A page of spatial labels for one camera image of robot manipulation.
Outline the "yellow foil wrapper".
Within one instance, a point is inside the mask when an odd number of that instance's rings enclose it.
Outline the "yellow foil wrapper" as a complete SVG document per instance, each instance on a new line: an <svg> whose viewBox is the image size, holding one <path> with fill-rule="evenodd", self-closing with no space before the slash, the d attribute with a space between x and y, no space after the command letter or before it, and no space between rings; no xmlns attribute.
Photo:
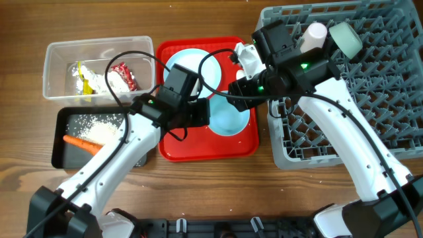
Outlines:
<svg viewBox="0 0 423 238"><path fill-rule="evenodd" d="M80 61L77 62L77 69L78 69L79 77L81 78L83 82L83 95L91 95L93 93L93 89L89 86L89 81L85 79L83 75Z"/></svg>

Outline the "white rice pile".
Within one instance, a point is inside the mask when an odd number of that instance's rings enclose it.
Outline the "white rice pile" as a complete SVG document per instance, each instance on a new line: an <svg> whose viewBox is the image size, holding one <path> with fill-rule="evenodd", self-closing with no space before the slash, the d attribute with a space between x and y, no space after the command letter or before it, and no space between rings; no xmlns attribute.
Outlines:
<svg viewBox="0 0 423 238"><path fill-rule="evenodd" d="M114 137L124 121L122 114L76 114L68 118L66 134L99 145Z"/></svg>

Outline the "red foil wrapper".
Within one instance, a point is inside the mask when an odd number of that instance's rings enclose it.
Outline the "red foil wrapper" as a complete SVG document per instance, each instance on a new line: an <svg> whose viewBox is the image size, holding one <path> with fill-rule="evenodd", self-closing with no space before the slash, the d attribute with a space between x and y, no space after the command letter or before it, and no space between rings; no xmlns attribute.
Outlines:
<svg viewBox="0 0 423 238"><path fill-rule="evenodd" d="M136 83L135 77L133 76L132 72L130 71L126 63L121 62L119 64L113 65L112 71L115 71L117 74L120 75L122 80L128 86L129 91L137 90L137 83Z"/></svg>

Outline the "white plastic spoon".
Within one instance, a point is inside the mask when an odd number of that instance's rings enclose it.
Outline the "white plastic spoon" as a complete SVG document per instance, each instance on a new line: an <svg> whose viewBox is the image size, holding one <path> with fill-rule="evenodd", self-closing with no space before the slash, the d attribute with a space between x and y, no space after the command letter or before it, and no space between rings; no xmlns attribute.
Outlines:
<svg viewBox="0 0 423 238"><path fill-rule="evenodd" d="M238 70L236 72L236 80L242 79L243 77L245 77L245 72L242 69Z"/></svg>

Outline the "white napkin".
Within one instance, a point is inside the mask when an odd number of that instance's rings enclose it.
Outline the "white napkin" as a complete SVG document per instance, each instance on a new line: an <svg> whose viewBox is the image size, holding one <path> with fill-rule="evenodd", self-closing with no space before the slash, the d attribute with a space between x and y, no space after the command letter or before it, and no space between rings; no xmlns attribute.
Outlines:
<svg viewBox="0 0 423 238"><path fill-rule="evenodd" d="M79 73L82 73L84 79L88 80L89 87L92 88L93 91L95 91L97 94L110 92L106 85L104 75L96 74L84 65L80 66ZM115 93L127 93L130 91L128 84L124 81L119 73L111 71L107 74L107 77L108 84Z"/></svg>

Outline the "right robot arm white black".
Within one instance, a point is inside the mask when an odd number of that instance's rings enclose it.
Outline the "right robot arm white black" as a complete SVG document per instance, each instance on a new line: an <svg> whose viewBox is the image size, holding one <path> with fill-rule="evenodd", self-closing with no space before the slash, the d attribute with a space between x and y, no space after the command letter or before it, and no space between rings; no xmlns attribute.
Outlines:
<svg viewBox="0 0 423 238"><path fill-rule="evenodd" d="M321 129L341 158L358 200L318 211L323 237L384 237L422 211L422 178L414 177L385 147L360 112L323 45L334 28L314 22L295 43L278 20L238 43L231 61L245 76L229 85L228 102L244 111L288 97Z"/></svg>

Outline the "pink plastic cup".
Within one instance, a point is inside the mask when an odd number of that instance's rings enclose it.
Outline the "pink plastic cup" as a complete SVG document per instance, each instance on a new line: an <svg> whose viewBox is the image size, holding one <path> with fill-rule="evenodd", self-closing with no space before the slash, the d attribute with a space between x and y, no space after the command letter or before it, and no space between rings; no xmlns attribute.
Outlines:
<svg viewBox="0 0 423 238"><path fill-rule="evenodd" d="M302 37L301 53L308 52L314 48L322 48L327 37L327 28L322 23L314 22L307 27Z"/></svg>

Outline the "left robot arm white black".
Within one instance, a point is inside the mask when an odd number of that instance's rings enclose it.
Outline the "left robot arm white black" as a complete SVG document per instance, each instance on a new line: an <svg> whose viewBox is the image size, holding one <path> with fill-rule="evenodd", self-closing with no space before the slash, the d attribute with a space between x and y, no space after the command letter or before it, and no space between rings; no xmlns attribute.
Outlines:
<svg viewBox="0 0 423 238"><path fill-rule="evenodd" d="M206 98L192 96L203 77L175 64L156 95L144 93L124 110L114 137L55 191L40 187L30 200L27 237L140 237L137 218L103 209L134 165L176 128L210 121Z"/></svg>

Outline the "light blue plate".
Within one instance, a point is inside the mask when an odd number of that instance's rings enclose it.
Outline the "light blue plate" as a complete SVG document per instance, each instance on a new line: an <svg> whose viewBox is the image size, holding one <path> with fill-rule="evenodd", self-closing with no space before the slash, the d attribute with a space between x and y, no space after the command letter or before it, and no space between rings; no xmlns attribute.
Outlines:
<svg viewBox="0 0 423 238"><path fill-rule="evenodd" d="M207 51L197 48L181 50L171 56L171 58L167 61L166 66L170 69L176 63L197 73L201 60L207 55ZM209 57L202 64L202 76L204 81L213 89L216 90L219 87L222 72L220 64L213 56Z"/></svg>

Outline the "light blue bowl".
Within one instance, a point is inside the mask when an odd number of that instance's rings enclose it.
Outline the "light blue bowl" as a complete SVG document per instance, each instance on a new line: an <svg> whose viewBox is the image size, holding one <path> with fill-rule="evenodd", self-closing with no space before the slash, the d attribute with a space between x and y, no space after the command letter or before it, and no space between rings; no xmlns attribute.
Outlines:
<svg viewBox="0 0 423 238"><path fill-rule="evenodd" d="M234 136L242 132L250 120L250 110L239 112L227 98L214 95L210 99L210 130L219 136Z"/></svg>

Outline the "green bowl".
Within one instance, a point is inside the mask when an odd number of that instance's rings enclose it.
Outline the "green bowl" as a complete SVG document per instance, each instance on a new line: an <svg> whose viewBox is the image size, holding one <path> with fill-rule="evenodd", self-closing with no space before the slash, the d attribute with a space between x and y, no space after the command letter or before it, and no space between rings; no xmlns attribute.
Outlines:
<svg viewBox="0 0 423 238"><path fill-rule="evenodd" d="M347 22L330 27L329 32L341 52L349 59L353 59L363 48L360 37Z"/></svg>

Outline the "orange carrot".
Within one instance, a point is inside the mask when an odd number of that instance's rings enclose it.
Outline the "orange carrot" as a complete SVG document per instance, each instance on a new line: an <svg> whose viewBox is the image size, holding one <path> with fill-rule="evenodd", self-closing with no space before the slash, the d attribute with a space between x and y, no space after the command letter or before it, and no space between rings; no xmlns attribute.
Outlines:
<svg viewBox="0 0 423 238"><path fill-rule="evenodd" d="M84 139L81 139L81 138L69 136L69 135L64 135L63 140L66 143L74 145L74 146L90 153L91 155L96 155L102 149L102 146L97 144L97 143L93 143L93 142L90 142L90 141L87 141L87 140L84 140Z"/></svg>

